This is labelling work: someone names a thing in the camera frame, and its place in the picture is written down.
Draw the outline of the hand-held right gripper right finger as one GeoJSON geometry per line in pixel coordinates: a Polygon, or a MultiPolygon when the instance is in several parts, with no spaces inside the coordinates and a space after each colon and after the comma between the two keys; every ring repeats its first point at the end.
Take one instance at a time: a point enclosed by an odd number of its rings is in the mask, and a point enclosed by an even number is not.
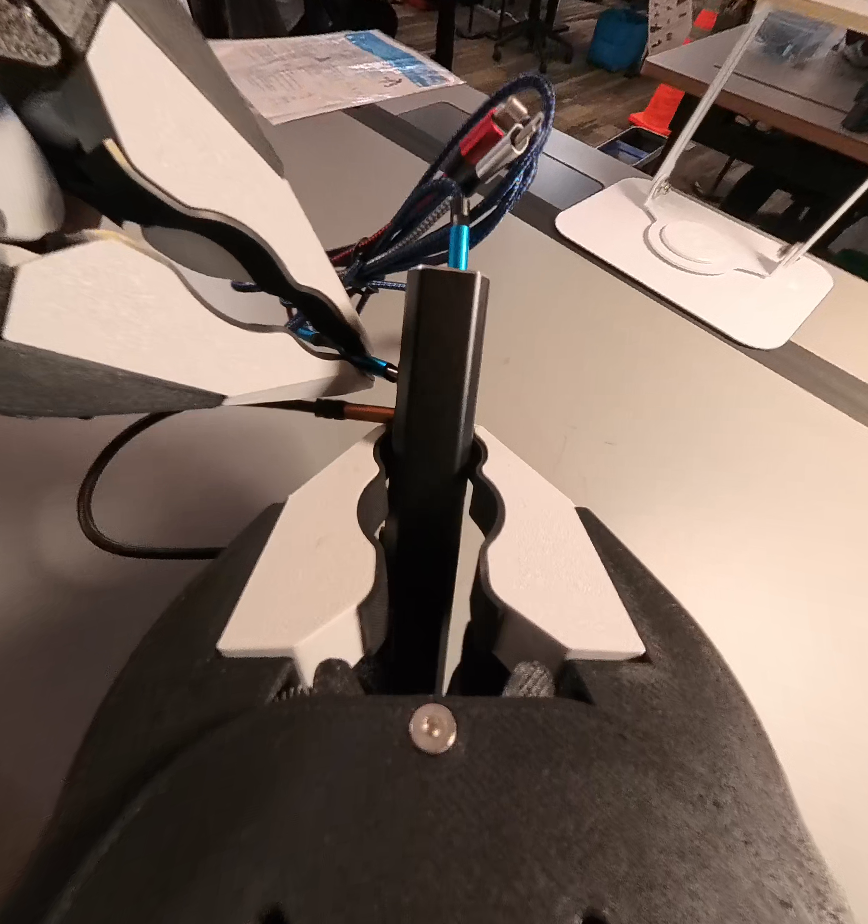
{"type": "Polygon", "coordinates": [[[646,646],[574,502],[482,426],[470,516],[482,536],[466,626],[466,695],[494,697],[519,664],[630,663],[646,646]]]}

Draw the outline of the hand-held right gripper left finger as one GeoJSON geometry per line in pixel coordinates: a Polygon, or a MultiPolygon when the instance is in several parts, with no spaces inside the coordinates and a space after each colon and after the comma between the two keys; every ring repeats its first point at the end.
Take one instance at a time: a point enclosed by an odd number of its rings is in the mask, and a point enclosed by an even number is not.
{"type": "Polygon", "coordinates": [[[386,436],[377,427],[288,497],[222,631],[222,655],[289,658],[312,686],[321,664],[353,668],[379,649],[388,619],[386,436]]]}

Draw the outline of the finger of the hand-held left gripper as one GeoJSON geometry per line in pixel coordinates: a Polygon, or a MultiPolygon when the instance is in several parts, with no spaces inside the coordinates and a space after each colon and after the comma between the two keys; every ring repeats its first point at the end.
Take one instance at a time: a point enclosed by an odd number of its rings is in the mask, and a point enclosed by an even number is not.
{"type": "Polygon", "coordinates": [[[344,352],[370,343],[276,151],[178,4],[110,4],[86,72],[122,171],[145,190],[134,221],[205,237],[344,352]]]}
{"type": "Polygon", "coordinates": [[[14,267],[1,338],[205,391],[226,407],[372,387],[345,359],[306,346],[286,319],[266,294],[236,292],[123,235],[91,233],[14,267]]]}

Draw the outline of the black usb hub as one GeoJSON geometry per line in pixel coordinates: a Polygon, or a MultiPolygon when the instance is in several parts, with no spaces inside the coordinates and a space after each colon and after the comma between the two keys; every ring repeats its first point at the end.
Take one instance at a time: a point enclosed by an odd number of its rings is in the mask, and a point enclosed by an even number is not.
{"type": "Polygon", "coordinates": [[[440,691],[461,547],[488,281],[479,272],[409,271],[383,530],[388,690],[440,691]]]}

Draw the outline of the printed paper sheet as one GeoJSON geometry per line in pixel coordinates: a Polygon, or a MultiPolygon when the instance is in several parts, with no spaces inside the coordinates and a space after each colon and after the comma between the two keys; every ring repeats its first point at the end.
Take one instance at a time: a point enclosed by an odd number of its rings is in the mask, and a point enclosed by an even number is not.
{"type": "Polygon", "coordinates": [[[463,85],[463,79],[376,29],[211,40],[249,106],[271,124],[463,85]]]}

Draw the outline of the black office chair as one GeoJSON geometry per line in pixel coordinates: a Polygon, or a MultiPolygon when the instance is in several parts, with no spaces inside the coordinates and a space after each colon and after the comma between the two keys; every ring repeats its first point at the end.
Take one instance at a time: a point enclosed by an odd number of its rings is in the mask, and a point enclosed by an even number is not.
{"type": "Polygon", "coordinates": [[[547,72],[549,47],[552,44],[561,50],[563,63],[573,63],[574,47],[563,37],[569,27],[556,24],[560,3],[560,1],[529,1],[524,18],[506,26],[505,20],[510,17],[509,5],[512,2],[499,2],[498,26],[493,41],[492,61],[500,63],[502,48],[511,41],[523,38],[529,50],[536,56],[538,70],[541,74],[547,72]]]}

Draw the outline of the white document stand wooden board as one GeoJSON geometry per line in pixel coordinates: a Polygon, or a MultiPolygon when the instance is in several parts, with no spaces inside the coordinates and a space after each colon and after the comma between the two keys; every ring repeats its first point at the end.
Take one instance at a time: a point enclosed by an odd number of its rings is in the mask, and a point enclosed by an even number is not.
{"type": "Polygon", "coordinates": [[[808,255],[868,193],[868,177],[805,241],[783,244],[705,202],[676,191],[679,158],[771,13],[781,11],[868,34],[868,2],[757,2],[734,44],[652,178],[623,179],[560,212],[556,230],[653,293],[739,345],[783,346],[833,289],[830,272],[808,255]]]}

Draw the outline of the teal bag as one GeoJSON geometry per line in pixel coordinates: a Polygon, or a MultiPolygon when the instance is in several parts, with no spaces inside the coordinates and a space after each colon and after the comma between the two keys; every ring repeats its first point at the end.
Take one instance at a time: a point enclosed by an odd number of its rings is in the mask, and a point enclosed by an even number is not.
{"type": "Polygon", "coordinates": [[[634,71],[648,42],[648,12],[632,6],[609,8],[600,14],[587,52],[592,66],[610,73],[634,71]]]}

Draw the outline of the grey tray blue inside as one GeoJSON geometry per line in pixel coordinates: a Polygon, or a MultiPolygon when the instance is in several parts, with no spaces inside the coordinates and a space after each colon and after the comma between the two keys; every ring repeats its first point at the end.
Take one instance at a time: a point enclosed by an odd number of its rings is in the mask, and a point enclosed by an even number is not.
{"type": "Polygon", "coordinates": [[[638,170],[656,164],[668,137],[646,128],[631,126],[598,146],[598,151],[638,170]]]}

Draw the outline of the white sign board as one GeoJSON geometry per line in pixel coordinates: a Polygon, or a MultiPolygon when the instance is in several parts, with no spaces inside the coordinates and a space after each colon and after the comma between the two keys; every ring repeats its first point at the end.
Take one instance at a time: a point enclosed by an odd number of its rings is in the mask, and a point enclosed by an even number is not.
{"type": "Polygon", "coordinates": [[[646,56],[682,45],[690,37],[693,21],[693,1],[648,1],[646,56]]]}

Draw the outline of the wooden edged work table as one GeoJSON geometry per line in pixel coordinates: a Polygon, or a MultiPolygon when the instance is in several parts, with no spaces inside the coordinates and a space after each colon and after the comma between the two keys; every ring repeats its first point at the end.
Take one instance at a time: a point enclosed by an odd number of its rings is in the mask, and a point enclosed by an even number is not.
{"type": "MultiPolygon", "coordinates": [[[[741,33],[740,27],[728,29],[653,54],[641,72],[702,98],[741,33]]],[[[773,60],[754,42],[710,111],[721,107],[868,166],[868,133],[847,132],[842,126],[867,78],[868,73],[837,51],[795,66],[773,60]]]]}

